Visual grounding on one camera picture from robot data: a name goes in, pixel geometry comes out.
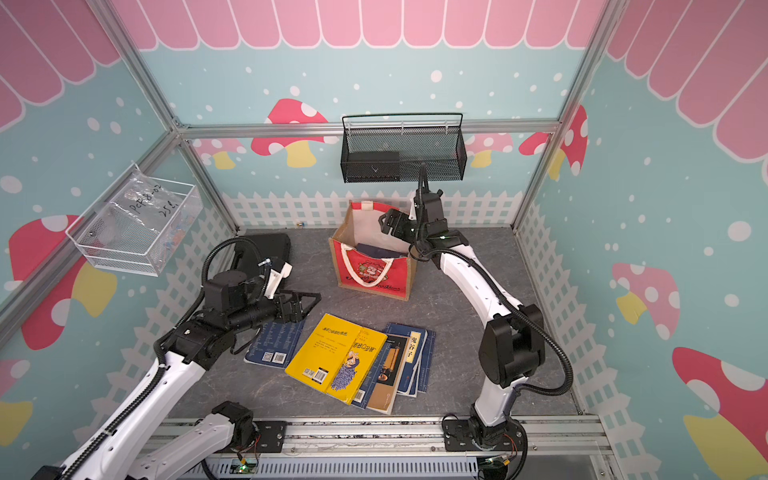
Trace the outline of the black plastic tool case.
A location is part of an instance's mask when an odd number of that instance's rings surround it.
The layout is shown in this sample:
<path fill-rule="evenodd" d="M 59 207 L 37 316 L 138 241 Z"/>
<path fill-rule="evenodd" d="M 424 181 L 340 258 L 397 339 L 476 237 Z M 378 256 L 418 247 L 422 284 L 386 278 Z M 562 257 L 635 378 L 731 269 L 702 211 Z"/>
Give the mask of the black plastic tool case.
<path fill-rule="evenodd" d="M 269 258 L 273 264 L 281 262 L 289 263 L 291 255 L 291 241 L 285 233 L 261 233 L 246 235 L 253 240 L 261 254 L 257 257 L 251 247 L 237 243 L 234 246 L 234 258 L 231 269 L 245 273 L 249 278 L 257 276 L 261 270 L 260 258 Z"/>

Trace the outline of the yellow cartoon cover book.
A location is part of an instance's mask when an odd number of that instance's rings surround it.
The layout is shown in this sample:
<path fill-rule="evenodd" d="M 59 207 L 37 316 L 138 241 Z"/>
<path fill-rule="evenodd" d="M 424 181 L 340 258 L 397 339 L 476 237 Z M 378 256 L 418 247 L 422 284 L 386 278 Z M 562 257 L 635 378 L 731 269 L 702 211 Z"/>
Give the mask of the yellow cartoon cover book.
<path fill-rule="evenodd" d="M 285 373 L 347 405 L 367 378 L 387 336 L 325 314 L 285 368 Z"/>

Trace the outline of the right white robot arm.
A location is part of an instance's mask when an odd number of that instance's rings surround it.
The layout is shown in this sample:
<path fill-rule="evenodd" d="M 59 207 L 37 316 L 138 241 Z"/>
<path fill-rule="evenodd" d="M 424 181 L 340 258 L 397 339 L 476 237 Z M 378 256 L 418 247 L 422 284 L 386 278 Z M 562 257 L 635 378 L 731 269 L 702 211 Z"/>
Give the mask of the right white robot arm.
<path fill-rule="evenodd" d="M 468 417 L 444 417 L 445 447 L 524 453 L 526 432 L 511 415 L 514 403 L 524 391 L 547 397 L 569 393 L 572 363 L 546 331 L 539 307 L 525 305 L 503 289 L 467 238 L 449 227 L 442 195 L 430 189 L 427 167 L 422 165 L 411 212 L 391 209 L 380 217 L 379 225 L 383 233 L 406 242 L 413 259 L 431 261 L 449 277 L 482 322 L 478 359 L 484 383 Z"/>

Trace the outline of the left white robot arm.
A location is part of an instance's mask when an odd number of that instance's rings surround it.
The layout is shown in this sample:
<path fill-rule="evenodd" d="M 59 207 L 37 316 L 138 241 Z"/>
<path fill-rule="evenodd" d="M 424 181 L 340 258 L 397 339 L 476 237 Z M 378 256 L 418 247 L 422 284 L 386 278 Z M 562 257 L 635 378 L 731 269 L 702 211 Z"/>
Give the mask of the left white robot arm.
<path fill-rule="evenodd" d="M 37 479 L 177 479 L 221 450 L 255 452 L 264 435 L 253 413 L 232 401 L 212 409 L 186 433 L 149 454 L 142 450 L 181 397 L 225 353 L 237 354 L 237 337 L 270 323 L 298 323 L 319 303 L 318 293 L 285 290 L 292 270 L 284 233 L 227 239 L 203 262 L 201 289 L 177 324 L 153 344 L 155 360 L 106 423 L 57 466 Z"/>

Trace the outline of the blue back-cover book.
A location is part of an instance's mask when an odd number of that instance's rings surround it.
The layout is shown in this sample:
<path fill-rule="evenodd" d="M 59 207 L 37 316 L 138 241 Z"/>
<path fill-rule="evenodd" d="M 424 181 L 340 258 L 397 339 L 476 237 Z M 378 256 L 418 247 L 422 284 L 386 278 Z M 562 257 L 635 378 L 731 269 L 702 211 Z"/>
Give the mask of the blue back-cover book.
<path fill-rule="evenodd" d="M 244 361 L 248 364 L 284 370 L 293 359 L 305 321 L 269 322 L 249 347 Z"/>

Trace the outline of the red canvas tote bag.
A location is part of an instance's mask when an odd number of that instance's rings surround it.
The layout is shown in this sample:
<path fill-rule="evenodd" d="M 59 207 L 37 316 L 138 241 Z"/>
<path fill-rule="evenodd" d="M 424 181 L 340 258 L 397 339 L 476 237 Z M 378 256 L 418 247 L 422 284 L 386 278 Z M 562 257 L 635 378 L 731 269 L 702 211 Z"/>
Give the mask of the red canvas tote bag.
<path fill-rule="evenodd" d="M 341 226 L 329 239 L 338 285 L 407 301 L 416 273 L 409 244 L 381 231 L 379 219 L 393 207 L 352 200 Z"/>

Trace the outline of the black box in basket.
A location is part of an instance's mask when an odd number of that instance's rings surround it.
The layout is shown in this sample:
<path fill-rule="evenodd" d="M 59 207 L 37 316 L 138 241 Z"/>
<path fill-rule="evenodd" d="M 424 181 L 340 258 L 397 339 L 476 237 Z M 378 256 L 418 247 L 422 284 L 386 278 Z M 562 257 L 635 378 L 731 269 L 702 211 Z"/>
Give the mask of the black box in basket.
<path fill-rule="evenodd" d="M 347 183 L 398 182 L 401 177 L 396 151 L 352 152 L 342 157 L 341 168 Z"/>

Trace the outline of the clear plastic wall bin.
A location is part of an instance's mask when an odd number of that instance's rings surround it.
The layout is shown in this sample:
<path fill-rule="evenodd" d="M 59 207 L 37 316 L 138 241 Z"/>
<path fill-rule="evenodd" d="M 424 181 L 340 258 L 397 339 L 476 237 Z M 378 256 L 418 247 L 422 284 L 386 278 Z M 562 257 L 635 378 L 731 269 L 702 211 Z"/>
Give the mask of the clear plastic wall bin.
<path fill-rule="evenodd" d="M 157 277 L 202 210 L 196 185 L 132 165 L 65 233 L 96 269 Z"/>

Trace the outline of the black wolf cover book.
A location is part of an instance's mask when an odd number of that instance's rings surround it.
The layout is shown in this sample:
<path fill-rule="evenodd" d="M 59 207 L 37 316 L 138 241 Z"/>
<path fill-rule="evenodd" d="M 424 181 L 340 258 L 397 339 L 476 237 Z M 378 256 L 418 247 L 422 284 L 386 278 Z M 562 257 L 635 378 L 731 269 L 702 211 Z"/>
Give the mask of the black wolf cover book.
<path fill-rule="evenodd" d="M 357 252 L 372 259 L 396 259 L 403 256 L 402 252 L 377 247 L 369 244 L 358 243 L 355 246 Z"/>

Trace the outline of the blue yellow-label book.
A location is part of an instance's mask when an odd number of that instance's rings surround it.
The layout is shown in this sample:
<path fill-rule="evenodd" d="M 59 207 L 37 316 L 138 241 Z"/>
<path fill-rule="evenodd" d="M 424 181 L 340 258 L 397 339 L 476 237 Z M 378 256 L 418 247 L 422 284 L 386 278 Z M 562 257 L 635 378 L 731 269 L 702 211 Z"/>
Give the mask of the blue yellow-label book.
<path fill-rule="evenodd" d="M 417 397 L 419 393 L 426 393 L 437 338 L 436 332 L 398 323 L 390 323 L 386 332 L 407 339 L 405 366 L 402 370 L 397 394 Z"/>

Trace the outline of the brown lamp cover book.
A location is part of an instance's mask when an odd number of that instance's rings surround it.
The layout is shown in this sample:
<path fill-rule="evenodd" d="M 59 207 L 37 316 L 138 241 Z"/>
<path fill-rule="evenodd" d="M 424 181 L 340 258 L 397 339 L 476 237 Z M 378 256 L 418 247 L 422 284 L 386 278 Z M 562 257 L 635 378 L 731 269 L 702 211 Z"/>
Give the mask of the brown lamp cover book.
<path fill-rule="evenodd" d="M 389 347 L 381 369 L 376 376 L 366 408 L 382 414 L 391 414 L 403 371 L 404 355 L 408 339 L 401 335 L 389 335 Z"/>

